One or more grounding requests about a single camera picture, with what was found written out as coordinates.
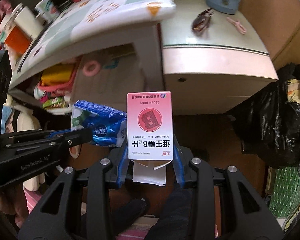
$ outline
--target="pink ring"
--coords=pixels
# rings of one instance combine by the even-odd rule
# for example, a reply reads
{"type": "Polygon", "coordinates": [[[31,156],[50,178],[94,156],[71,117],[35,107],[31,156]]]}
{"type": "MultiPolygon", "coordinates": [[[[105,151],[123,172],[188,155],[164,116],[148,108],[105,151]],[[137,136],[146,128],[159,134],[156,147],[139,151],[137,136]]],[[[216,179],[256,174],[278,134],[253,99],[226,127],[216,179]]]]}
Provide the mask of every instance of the pink ring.
{"type": "Polygon", "coordinates": [[[82,68],[82,72],[86,77],[95,76],[99,73],[100,70],[101,64],[96,60],[91,60],[87,62],[82,68]]]}

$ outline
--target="pink hair clip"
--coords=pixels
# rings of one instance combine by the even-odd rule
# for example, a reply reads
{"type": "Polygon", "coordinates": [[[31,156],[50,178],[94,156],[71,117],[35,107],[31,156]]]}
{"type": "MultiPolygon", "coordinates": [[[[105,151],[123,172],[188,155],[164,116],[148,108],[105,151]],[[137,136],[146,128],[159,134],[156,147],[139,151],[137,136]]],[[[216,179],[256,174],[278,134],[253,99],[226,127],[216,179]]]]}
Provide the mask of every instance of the pink hair clip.
{"type": "Polygon", "coordinates": [[[231,19],[230,17],[227,17],[226,19],[228,22],[230,22],[237,28],[239,33],[241,33],[243,35],[245,35],[247,33],[247,29],[241,25],[239,20],[235,21],[235,20],[231,19]]]}

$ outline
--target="green patterned cloth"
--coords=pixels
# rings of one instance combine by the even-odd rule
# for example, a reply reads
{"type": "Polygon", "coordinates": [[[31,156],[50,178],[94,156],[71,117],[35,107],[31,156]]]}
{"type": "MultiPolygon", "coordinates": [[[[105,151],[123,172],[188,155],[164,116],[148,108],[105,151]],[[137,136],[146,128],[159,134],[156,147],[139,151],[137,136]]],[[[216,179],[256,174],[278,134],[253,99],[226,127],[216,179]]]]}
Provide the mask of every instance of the green patterned cloth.
{"type": "Polygon", "coordinates": [[[300,204],[300,177],[298,168],[288,167],[275,171],[274,193],[270,211],[276,218],[287,218],[300,204]]]}

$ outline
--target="orange jar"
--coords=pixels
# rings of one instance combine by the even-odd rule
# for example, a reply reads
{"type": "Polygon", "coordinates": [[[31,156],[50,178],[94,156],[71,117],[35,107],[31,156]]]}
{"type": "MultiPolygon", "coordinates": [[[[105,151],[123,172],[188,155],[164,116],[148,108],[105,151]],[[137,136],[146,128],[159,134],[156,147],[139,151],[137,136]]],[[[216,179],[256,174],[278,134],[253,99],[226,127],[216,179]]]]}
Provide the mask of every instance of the orange jar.
{"type": "Polygon", "coordinates": [[[7,33],[4,43],[22,55],[26,52],[31,42],[15,24],[13,25],[10,32],[7,33]]]}

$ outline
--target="blue plastic wrapper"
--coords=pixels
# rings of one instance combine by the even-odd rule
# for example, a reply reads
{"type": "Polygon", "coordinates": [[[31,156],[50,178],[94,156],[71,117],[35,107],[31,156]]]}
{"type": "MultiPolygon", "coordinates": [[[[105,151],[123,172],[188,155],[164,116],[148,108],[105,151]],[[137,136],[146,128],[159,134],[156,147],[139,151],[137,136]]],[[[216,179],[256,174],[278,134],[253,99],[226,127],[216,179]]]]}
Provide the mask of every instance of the blue plastic wrapper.
{"type": "Polygon", "coordinates": [[[127,136],[127,113],[109,106],[77,101],[72,109],[71,129],[89,127],[92,144],[120,147],[127,136]]]}

